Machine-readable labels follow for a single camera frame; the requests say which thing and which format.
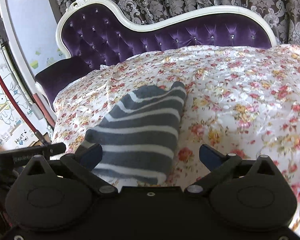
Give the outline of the grey white striped sweater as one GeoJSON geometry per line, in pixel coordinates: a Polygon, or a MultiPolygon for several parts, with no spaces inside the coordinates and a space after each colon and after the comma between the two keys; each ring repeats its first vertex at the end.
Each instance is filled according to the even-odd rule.
{"type": "Polygon", "coordinates": [[[169,90],[151,85],[131,91],[86,131],[76,152],[99,144],[103,156],[94,174],[161,184],[172,167],[185,101],[179,81],[169,90]]]}

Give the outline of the cartoon printed white box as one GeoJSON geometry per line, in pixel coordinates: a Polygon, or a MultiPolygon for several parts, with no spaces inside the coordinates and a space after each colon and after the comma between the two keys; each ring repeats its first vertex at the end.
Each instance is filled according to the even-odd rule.
{"type": "MultiPolygon", "coordinates": [[[[47,123],[27,95],[11,65],[6,49],[0,44],[0,76],[11,96],[36,129],[45,135],[47,123]]],[[[38,141],[33,131],[15,110],[0,85],[0,151],[32,146],[38,141]]]]}

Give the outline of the floral bed cover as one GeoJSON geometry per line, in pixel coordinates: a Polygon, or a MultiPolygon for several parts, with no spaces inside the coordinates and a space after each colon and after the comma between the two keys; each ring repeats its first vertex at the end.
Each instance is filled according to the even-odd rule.
{"type": "Polygon", "coordinates": [[[300,236],[300,46],[190,46],[102,66],[56,96],[53,142],[73,153],[127,93],[144,85],[168,90],[176,81],[187,98],[162,185],[185,188],[208,174],[198,157],[202,144],[243,159],[268,155],[298,200],[290,228],[300,236]]]}

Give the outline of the dark purple velvet cushion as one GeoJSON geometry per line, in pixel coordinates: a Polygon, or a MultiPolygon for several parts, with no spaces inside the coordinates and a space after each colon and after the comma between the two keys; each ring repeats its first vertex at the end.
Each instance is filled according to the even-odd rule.
{"type": "Polygon", "coordinates": [[[86,63],[79,56],[63,59],[48,66],[35,75],[35,81],[42,87],[52,110],[57,94],[73,81],[93,70],[92,63],[86,63]]]}

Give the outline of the red vacuum tube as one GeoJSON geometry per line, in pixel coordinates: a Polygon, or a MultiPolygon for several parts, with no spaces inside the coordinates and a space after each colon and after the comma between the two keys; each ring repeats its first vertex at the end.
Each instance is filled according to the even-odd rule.
{"type": "Polygon", "coordinates": [[[2,87],[2,90],[5,92],[6,96],[8,97],[9,101],[15,108],[15,110],[19,113],[20,117],[25,121],[27,126],[31,129],[31,131],[34,133],[34,135],[38,138],[38,140],[43,144],[43,145],[48,145],[49,142],[44,138],[42,133],[38,129],[35,128],[35,126],[30,122],[28,117],[24,114],[24,112],[21,110],[13,96],[11,95],[10,91],[8,90],[7,86],[5,85],[2,77],[0,76],[0,86],[2,87]]]}

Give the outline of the purple tufted headboard white frame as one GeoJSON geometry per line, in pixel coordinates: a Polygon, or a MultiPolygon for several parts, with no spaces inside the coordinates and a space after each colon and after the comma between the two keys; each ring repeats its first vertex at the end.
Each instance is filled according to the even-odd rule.
{"type": "Polygon", "coordinates": [[[148,51],[195,45],[267,49],[277,40],[260,15],[243,7],[206,7],[140,25],[111,0],[76,0],[57,24],[56,43],[65,57],[97,69],[148,51]]]}

